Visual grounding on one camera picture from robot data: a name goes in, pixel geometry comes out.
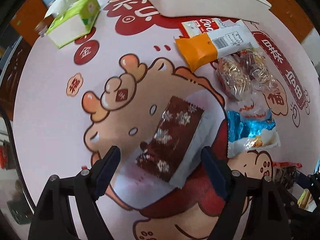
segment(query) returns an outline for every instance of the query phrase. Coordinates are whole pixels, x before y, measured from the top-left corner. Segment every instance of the red circle with chinese character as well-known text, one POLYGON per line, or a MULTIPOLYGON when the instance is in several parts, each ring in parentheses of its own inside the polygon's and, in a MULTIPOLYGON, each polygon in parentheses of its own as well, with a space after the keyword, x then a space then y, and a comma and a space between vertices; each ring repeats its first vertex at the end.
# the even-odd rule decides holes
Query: red circle with chinese character
POLYGON ((74 62, 77 65, 83 65, 88 63, 94 58, 99 50, 99 42, 96 40, 90 40, 82 44, 76 51, 74 56, 74 62))
POLYGON ((88 41, 89 39, 92 38, 92 36, 95 34, 96 32, 96 27, 92 27, 91 32, 89 32, 88 34, 78 38, 75 40, 75 44, 82 44, 86 41, 88 41))

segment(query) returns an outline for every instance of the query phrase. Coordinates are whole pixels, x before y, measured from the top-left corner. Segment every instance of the tissue box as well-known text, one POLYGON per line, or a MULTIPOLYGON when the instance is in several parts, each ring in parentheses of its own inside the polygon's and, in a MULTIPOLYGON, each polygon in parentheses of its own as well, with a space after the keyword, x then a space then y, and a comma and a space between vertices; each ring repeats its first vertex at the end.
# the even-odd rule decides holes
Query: tissue box
POLYGON ((47 35, 60 49, 64 45, 88 34, 100 11, 97 0, 79 0, 73 3, 63 17, 56 17, 47 35))

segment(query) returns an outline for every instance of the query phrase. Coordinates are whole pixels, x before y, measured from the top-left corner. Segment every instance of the table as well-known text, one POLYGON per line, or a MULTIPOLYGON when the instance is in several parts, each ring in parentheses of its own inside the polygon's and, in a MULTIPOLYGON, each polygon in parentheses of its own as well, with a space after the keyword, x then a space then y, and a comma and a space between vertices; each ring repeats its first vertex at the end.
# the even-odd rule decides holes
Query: table
MULTIPOLYGON (((28 57, 13 130, 27 187, 37 202, 50 175, 74 176, 118 145, 121 163, 108 196, 97 201, 114 238, 204 239, 224 202, 201 165, 179 190, 134 164, 173 95, 214 111, 216 124, 205 144, 228 161, 224 119, 230 102, 216 79, 215 64, 193 75, 175 47, 174 37, 181 35, 177 23, 201 17, 164 18, 147 0, 107 1, 91 34, 60 50, 48 37, 39 38, 28 57)), ((312 173, 320 149, 316 70, 272 13, 266 12, 260 24, 245 23, 268 53, 270 71, 283 87, 280 95, 264 95, 281 147, 268 154, 241 154, 228 165, 254 178, 272 175, 271 160, 300 162, 302 172, 312 173)), ((86 239, 74 198, 70 205, 79 238, 86 239)), ((242 216, 237 238, 247 215, 242 216)))

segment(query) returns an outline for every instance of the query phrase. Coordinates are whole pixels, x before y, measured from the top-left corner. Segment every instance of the cartoon eye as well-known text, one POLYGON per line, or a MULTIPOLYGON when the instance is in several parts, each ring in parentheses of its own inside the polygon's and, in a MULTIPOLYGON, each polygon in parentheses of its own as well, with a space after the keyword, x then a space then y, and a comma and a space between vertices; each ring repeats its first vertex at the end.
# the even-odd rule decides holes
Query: cartoon eye
POLYGON ((138 128, 137 127, 133 127, 130 131, 129 131, 129 135, 133 136, 138 132, 138 128))
POLYGON ((151 114, 151 115, 154 115, 155 112, 156 112, 156 110, 157 110, 157 106, 156 106, 156 105, 152 105, 152 106, 150 107, 150 114, 151 114))
POLYGON ((92 141, 92 142, 97 142, 97 141, 99 141, 99 133, 96 132, 96 133, 90 138, 90 141, 92 141))

